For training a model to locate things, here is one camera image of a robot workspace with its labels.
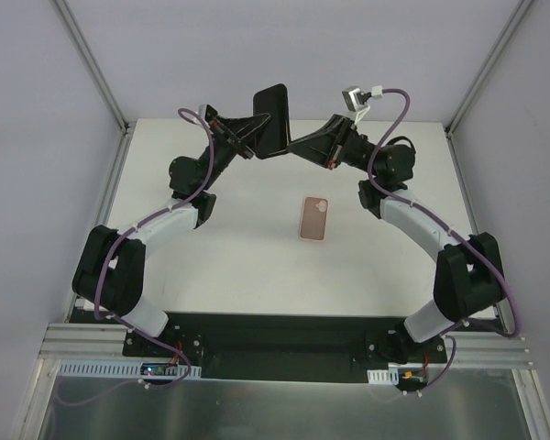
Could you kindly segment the pink silicone phone case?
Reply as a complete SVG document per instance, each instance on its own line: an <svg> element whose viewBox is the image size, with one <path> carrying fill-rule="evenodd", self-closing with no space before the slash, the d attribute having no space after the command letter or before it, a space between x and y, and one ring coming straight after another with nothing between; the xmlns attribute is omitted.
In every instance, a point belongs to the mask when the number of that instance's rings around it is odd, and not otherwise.
<svg viewBox="0 0 550 440"><path fill-rule="evenodd" d="M324 198L306 197L302 205L299 238L323 241L329 203Z"/></svg>

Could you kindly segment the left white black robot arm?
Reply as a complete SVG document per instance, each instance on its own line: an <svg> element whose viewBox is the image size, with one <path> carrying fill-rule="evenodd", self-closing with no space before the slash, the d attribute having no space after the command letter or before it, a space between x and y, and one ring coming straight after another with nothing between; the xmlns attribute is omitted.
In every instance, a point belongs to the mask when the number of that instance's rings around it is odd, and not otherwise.
<svg viewBox="0 0 550 440"><path fill-rule="evenodd" d="M110 316L144 333L144 346L157 357L169 355L176 336L167 313L144 296L146 261L209 219L216 201L211 185L235 157L253 157L271 120L267 113L225 118L210 105L178 114L204 130L206 149L197 159L179 156L170 163L171 197L160 208L119 229L94 227L71 282L72 291L93 304L96 318Z"/></svg>

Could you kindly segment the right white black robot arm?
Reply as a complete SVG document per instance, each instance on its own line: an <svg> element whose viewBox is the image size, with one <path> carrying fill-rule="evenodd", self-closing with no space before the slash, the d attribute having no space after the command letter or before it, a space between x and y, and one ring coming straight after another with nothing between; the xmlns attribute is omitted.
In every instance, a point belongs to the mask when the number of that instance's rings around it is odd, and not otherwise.
<svg viewBox="0 0 550 440"><path fill-rule="evenodd" d="M394 137L375 145L350 119L333 115L317 131L293 140L287 150L328 170L346 164L368 172L369 178L358 184L361 206L400 229L435 264L432 299L376 341L381 358L398 364L415 361L439 336L503 300L495 237L460 235L408 190L416 155L410 139Z"/></svg>

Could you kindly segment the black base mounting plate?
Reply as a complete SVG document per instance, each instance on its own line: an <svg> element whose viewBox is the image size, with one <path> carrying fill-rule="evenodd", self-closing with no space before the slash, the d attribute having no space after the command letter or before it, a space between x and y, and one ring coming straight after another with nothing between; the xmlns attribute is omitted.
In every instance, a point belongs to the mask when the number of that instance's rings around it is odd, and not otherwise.
<svg viewBox="0 0 550 440"><path fill-rule="evenodd" d="M399 317L170 313L154 342L126 331L122 354L209 380L356 384L396 366L426 383L430 369L451 366L441 337L410 343L402 329Z"/></svg>

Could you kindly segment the left aluminium frame post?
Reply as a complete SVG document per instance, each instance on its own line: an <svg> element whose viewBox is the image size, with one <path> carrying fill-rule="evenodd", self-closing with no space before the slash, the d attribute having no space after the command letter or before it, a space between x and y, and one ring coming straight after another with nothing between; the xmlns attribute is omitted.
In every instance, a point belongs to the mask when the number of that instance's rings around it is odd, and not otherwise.
<svg viewBox="0 0 550 440"><path fill-rule="evenodd" d="M72 12L68 1L52 0L49 2L58 16L63 29L73 45L76 53L86 70L92 84L99 94L107 112L115 122L116 127L123 135L131 135L133 125L127 120L123 110L121 109L116 97L109 85L108 80L97 61L89 41L83 33L81 26Z"/></svg>

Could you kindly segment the aluminium frame post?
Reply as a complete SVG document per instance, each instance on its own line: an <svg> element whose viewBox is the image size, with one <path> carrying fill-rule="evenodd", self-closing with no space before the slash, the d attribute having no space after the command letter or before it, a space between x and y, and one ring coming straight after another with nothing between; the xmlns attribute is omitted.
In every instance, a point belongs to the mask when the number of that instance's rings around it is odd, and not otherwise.
<svg viewBox="0 0 550 440"><path fill-rule="evenodd" d="M505 50L512 42L512 39L519 31L535 4L536 1L534 0L521 0L516 3L505 25L496 37L477 73L473 77L467 91L464 93L462 100L456 107L448 123L445 125L445 135L447 139L450 139L457 131L470 107L478 98L482 88L486 85L490 75L497 67Z"/></svg>
<svg viewBox="0 0 550 440"><path fill-rule="evenodd" d="M108 80L97 61L89 41L83 33L81 26L72 12L68 1L52 0L49 2L58 16L63 29L73 45L76 53L86 70L92 84L99 94L107 112L115 122L116 127L123 135L131 135L133 125L127 120L123 110L121 109L116 97L109 85Z"/></svg>

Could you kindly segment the right aluminium frame post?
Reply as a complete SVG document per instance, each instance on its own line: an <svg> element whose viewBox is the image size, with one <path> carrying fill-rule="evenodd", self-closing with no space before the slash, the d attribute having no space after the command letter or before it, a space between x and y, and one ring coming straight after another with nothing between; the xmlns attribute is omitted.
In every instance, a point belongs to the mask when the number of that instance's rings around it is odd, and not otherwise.
<svg viewBox="0 0 550 440"><path fill-rule="evenodd" d="M482 88L486 85L490 75L497 67L505 50L512 42L512 39L519 31L535 4L536 1L534 0L521 0L516 3L505 25L496 37L477 73L473 77L467 91L464 93L462 100L456 107L448 123L445 125L445 135L447 139L450 139L457 131L470 107L478 98Z"/></svg>

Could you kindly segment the front aluminium rail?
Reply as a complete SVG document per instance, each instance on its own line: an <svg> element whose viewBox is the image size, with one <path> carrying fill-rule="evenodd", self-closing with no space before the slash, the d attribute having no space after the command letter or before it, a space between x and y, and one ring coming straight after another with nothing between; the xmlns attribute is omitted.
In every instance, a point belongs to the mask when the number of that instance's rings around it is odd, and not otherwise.
<svg viewBox="0 0 550 440"><path fill-rule="evenodd" d="M352 361L382 362L380 331L366 324L349 328L340 323L325 330L269 325L252 330L232 325L178 329L177 340L159 346L117 324L50 324L39 349L41 358L162 359L179 349L193 364L222 354L344 355ZM442 365L452 357L460 369L534 369L530 349L522 339L487 332L459 332L437 337L415 348L411 364L425 360Z"/></svg>

